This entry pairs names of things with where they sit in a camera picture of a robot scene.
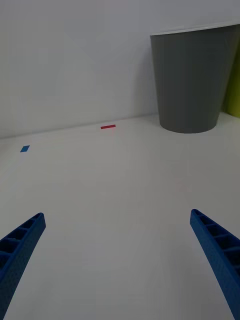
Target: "blue plastic arm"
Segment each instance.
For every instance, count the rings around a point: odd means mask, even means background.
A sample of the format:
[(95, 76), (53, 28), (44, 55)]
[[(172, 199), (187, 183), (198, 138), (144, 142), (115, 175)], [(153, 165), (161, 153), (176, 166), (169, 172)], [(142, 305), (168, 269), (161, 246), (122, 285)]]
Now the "blue plastic arm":
[(240, 320), (240, 240), (200, 211), (190, 225), (212, 267), (235, 320)]
[(0, 320), (45, 228), (44, 214), (38, 213), (0, 241)]

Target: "white wall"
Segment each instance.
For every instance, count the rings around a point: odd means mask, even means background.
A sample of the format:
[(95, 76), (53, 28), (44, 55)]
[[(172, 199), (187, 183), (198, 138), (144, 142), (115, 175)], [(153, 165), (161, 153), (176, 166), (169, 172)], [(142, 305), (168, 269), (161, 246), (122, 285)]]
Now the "white wall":
[(149, 35), (239, 0), (1, 0), (0, 137), (156, 111)]

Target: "yellow-green object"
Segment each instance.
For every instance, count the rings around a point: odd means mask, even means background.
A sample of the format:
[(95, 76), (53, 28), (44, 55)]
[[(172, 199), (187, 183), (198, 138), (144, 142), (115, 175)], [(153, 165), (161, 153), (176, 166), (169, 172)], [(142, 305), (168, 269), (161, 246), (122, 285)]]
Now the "yellow-green object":
[(240, 42), (226, 91), (225, 112), (240, 118)]

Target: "gray trash can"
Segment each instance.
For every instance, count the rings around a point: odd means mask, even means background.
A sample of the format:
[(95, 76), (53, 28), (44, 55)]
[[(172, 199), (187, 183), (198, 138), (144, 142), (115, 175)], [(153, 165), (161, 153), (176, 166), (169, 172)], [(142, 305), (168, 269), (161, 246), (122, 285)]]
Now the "gray trash can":
[(160, 124), (178, 133), (215, 127), (240, 25), (151, 35)]

